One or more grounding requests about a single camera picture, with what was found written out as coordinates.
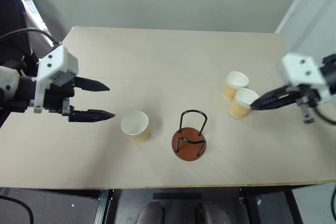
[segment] white paper cup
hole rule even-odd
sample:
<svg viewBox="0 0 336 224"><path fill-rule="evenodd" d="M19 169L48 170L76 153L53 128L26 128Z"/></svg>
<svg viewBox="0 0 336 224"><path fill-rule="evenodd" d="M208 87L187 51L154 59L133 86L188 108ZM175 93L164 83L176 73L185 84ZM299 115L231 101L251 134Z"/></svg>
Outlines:
<svg viewBox="0 0 336 224"><path fill-rule="evenodd" d="M227 75L226 84L224 87L224 97L232 100L237 91L241 88L246 88L249 80L246 75L238 71L232 71Z"/></svg>
<svg viewBox="0 0 336 224"><path fill-rule="evenodd" d="M144 142L149 136L148 116L142 111L131 111L121 119L121 130L134 141Z"/></svg>
<svg viewBox="0 0 336 224"><path fill-rule="evenodd" d="M229 113L237 119L243 118L250 111L251 104L258 98L259 95L251 89L239 89L229 107Z"/></svg>

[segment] table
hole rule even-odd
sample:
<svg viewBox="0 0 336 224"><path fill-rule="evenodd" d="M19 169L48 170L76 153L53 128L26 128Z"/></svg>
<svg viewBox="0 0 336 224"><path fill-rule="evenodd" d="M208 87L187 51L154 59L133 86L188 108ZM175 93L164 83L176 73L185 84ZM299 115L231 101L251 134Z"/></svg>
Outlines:
<svg viewBox="0 0 336 224"><path fill-rule="evenodd" d="M64 45L79 60L80 77L110 92L76 89L76 109L116 116L68 123L43 111L12 113L0 130L0 186L29 188L145 188L316 184L336 179L336 127L302 123L290 105L234 119L223 98L232 70L262 94L282 85L274 72L285 54L276 34L74 27ZM171 147L180 115L208 116L204 155L193 162ZM149 115L151 135L136 143L120 129L131 110ZM184 126L201 127L187 114Z"/></svg>

